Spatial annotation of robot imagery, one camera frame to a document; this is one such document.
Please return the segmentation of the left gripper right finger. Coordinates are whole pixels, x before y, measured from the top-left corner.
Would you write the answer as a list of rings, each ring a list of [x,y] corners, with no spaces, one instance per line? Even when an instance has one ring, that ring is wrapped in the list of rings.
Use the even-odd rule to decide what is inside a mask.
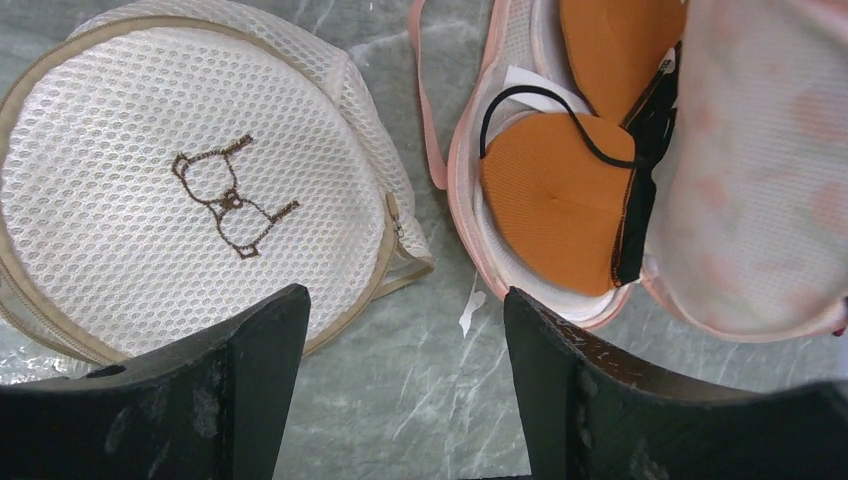
[[[768,394],[645,361],[519,289],[504,327],[536,479],[843,479],[847,385]]]

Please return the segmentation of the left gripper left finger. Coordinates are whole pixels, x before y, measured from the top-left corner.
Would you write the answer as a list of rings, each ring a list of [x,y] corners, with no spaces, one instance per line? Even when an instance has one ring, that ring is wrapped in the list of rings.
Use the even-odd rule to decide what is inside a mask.
[[[293,284],[246,311],[78,379],[1,389],[5,479],[269,479],[311,301]]]

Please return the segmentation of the orange black bra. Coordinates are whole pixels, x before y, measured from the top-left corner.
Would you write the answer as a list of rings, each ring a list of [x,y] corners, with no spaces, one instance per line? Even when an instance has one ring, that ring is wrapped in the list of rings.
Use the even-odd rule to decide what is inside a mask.
[[[547,1],[548,84],[488,104],[482,192],[501,238],[543,280],[599,297],[638,279],[677,116],[682,1]]]

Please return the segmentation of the white mesh laundry bag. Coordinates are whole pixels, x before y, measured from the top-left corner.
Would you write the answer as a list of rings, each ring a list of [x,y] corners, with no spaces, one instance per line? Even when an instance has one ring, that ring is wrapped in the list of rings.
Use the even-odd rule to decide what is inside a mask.
[[[233,1],[138,1],[1,102],[1,315],[100,365],[292,283],[305,351],[429,274],[413,188],[349,55]]]

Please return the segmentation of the patterned beige oven mitt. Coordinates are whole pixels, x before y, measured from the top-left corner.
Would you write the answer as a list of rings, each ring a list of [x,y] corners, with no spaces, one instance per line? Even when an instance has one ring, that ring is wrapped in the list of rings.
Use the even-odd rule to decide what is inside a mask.
[[[847,325],[847,5],[682,1],[677,116],[653,170],[637,280],[599,297],[557,287],[501,238],[482,192],[489,102],[539,70],[547,1],[495,3],[480,74],[442,151],[421,112],[429,170],[480,275],[593,328],[642,285],[664,308],[734,342],[841,333]]]

